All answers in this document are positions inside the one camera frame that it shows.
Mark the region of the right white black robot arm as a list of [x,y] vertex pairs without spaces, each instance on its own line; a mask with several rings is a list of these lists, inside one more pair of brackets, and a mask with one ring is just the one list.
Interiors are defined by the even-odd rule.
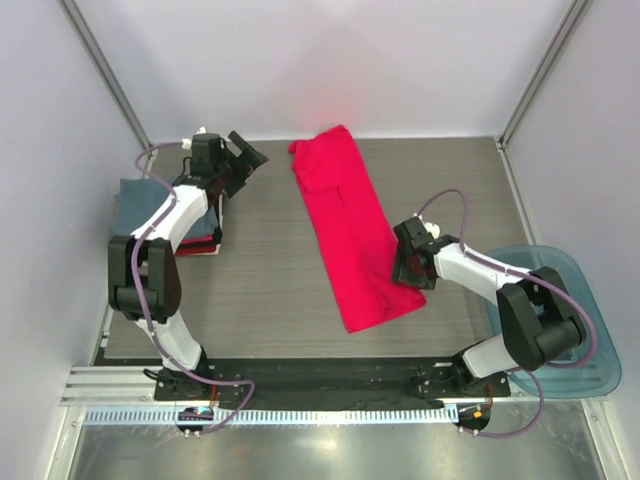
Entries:
[[533,372],[589,341],[593,321],[550,268],[527,270],[483,255],[415,215],[393,228],[397,247],[392,281],[433,290],[439,279],[481,296],[498,310],[500,333],[451,358],[450,379],[473,395],[497,374]]

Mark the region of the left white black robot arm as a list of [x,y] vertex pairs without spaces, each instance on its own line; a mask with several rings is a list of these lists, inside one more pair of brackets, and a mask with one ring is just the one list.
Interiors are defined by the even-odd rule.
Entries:
[[200,399],[219,382],[180,312],[175,253],[196,221],[222,197],[237,194],[268,159],[235,131],[221,136],[201,128],[178,145],[189,151],[189,167],[172,183],[149,170],[152,148],[135,159],[136,168],[162,186],[167,197],[140,227],[109,241],[108,293],[111,308],[145,330],[165,370],[180,373],[179,388]]

